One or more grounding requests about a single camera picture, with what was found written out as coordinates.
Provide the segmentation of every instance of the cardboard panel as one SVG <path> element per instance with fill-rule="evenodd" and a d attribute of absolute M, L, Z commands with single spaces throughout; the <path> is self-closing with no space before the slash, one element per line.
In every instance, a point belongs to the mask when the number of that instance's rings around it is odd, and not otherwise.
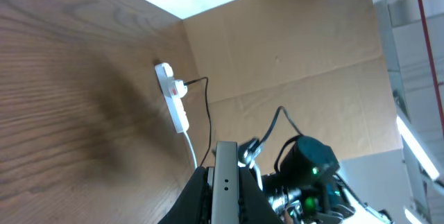
<path fill-rule="evenodd" d="M 371 0 L 237 0 L 185 27 L 211 102 L 381 56 Z"/>
<path fill-rule="evenodd" d="M 330 145 L 339 159 L 401 148 L 388 81 L 385 59 L 378 58 L 212 103 L 215 140 L 262 138 L 283 105 L 305 135 Z M 257 159 L 264 173 L 295 134 L 281 114 Z"/>

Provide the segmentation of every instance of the green led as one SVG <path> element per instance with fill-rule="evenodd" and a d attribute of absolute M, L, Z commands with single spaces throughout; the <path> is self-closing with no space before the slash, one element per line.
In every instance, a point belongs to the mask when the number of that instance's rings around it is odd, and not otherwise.
<path fill-rule="evenodd" d="M 307 197 L 304 201 L 304 205 L 302 207 L 304 212 L 308 215 L 312 215 L 316 213 L 316 200 L 313 197 Z"/>

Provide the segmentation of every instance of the power strip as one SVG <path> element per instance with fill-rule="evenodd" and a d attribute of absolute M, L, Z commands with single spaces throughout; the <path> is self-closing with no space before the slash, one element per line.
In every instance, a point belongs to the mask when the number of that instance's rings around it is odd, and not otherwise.
<path fill-rule="evenodd" d="M 174 79 L 173 68 L 168 63 L 157 64 L 154 68 L 177 133 L 186 132 L 189 122 L 181 98 L 188 92 L 188 87 L 182 80 Z"/>

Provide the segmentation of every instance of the wood grain surface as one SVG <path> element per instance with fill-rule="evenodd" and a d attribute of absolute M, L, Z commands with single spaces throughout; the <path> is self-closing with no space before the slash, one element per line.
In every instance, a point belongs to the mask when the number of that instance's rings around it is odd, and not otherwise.
<path fill-rule="evenodd" d="M 191 175 L 153 65 L 198 76 L 144 0 L 0 0 L 0 223 L 156 223 Z M 185 99 L 200 161 L 203 88 Z"/>

